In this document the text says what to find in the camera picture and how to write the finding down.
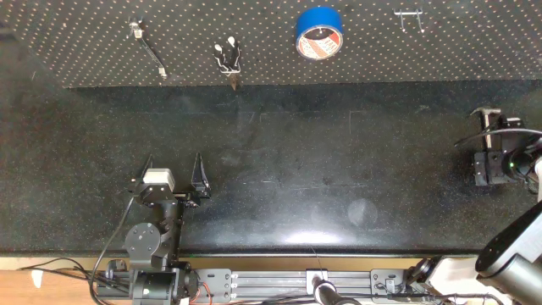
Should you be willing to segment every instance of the blue tape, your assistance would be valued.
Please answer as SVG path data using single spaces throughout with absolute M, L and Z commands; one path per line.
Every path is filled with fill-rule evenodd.
M 305 35 L 314 29 L 329 29 L 335 32 L 339 37 L 340 42 L 336 47 L 336 50 L 333 48 L 332 53 L 327 54 L 321 58 L 315 58 L 307 56 L 307 52 L 303 52 L 300 49 L 300 41 Z M 342 22 L 340 21 L 340 15 L 332 8 L 319 7 L 311 8 L 299 16 L 297 20 L 296 27 L 296 48 L 299 54 L 305 58 L 310 59 L 325 59 L 330 56 L 333 56 L 335 53 L 339 52 L 340 47 L 342 46 Z

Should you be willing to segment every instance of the blue tape roll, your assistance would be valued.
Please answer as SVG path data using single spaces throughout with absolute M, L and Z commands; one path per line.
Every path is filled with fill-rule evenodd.
M 332 8 L 311 8 L 297 20 L 297 52 L 309 59 L 326 59 L 339 52 L 342 34 L 339 13 Z

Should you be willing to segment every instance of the pegboard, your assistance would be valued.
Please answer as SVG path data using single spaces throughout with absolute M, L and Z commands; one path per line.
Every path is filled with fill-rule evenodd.
M 241 84 L 542 78 L 539 0 L 0 0 L 0 19 L 64 87 L 227 85 L 213 58 L 228 36 L 241 45 Z M 296 21 L 328 6 L 344 44 L 312 62 L 295 48 Z M 405 18 L 394 9 L 422 9 Z M 169 73 L 129 33 L 142 17 Z

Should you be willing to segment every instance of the wooden floor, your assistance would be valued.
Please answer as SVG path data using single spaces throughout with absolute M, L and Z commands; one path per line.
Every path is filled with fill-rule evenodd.
M 0 299 L 1 304 L 94 304 L 90 298 L 88 284 L 83 280 L 70 279 L 61 275 L 43 274 L 41 288 L 36 288 L 30 271 L 16 269 L 44 263 L 52 258 L 0 258 Z M 95 258 L 75 258 L 85 269 L 92 269 Z M 102 261 L 103 269 L 109 258 Z M 305 270 L 317 269 L 316 258 L 187 258 L 193 268 L 227 268 L 242 270 Z M 419 259 L 412 258 L 320 258 L 322 267 L 329 270 L 371 270 L 408 268 Z M 55 262 L 47 269 L 71 268 L 70 262 Z M 131 304 L 115 301 L 113 304 Z

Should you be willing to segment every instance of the hammer head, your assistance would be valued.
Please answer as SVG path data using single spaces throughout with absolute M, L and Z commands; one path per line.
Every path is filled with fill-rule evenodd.
M 470 115 L 473 115 L 473 114 L 476 114 L 476 113 L 480 113 L 482 115 L 501 114 L 501 109 L 500 108 L 492 108 L 492 107 L 489 107 L 489 106 L 478 107 L 478 108 L 474 109 L 471 112 Z

